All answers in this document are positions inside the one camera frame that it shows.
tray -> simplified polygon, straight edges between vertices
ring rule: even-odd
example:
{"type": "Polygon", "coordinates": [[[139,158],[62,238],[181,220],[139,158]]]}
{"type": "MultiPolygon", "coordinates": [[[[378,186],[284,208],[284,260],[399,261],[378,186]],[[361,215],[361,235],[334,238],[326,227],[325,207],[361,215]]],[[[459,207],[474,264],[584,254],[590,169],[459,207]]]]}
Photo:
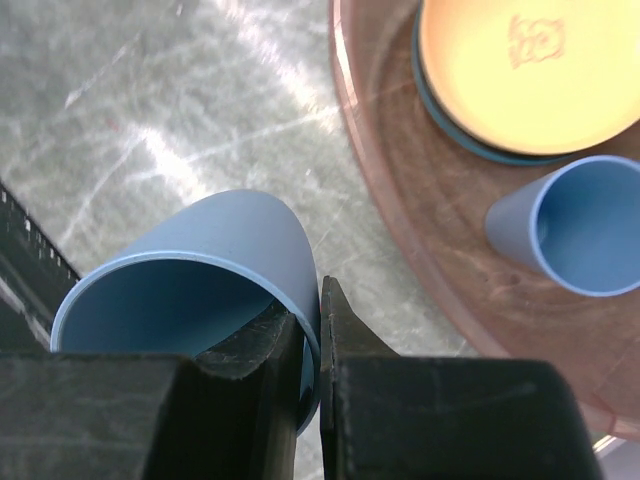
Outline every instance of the tray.
{"type": "MultiPolygon", "coordinates": [[[[482,229],[489,206],[564,163],[492,163],[436,126],[411,71],[418,7],[330,6],[338,96],[380,214],[424,289],[478,351],[552,362],[593,429],[640,440],[640,290],[581,297],[490,248],[482,229]]],[[[568,161],[596,153],[640,157],[640,124],[568,161]]]]}

